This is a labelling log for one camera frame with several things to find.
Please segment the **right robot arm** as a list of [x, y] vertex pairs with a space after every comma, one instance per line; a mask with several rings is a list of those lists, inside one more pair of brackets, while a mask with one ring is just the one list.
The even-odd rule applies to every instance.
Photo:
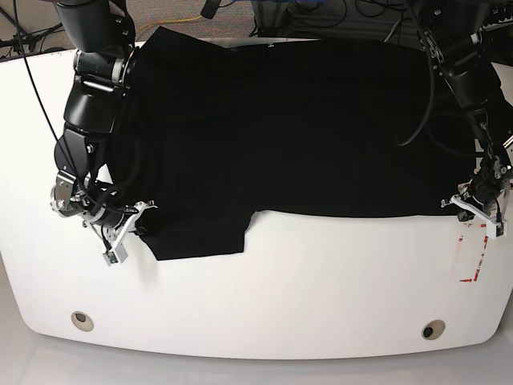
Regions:
[[138, 49], [125, 1], [55, 1], [76, 48], [74, 78], [54, 150], [58, 169], [51, 208], [79, 216], [119, 260], [123, 239], [151, 204], [126, 195], [143, 169], [143, 145], [127, 122]]

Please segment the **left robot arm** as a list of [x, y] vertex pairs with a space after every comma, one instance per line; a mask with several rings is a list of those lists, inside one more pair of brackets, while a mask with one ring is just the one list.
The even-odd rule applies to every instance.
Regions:
[[458, 206], [459, 220], [478, 217], [486, 222], [489, 237], [501, 237], [507, 232], [512, 132], [495, 117], [510, 104], [480, 30], [491, 2], [407, 1], [405, 7], [426, 54], [430, 87], [437, 77], [445, 80], [483, 149], [477, 174], [441, 205]]

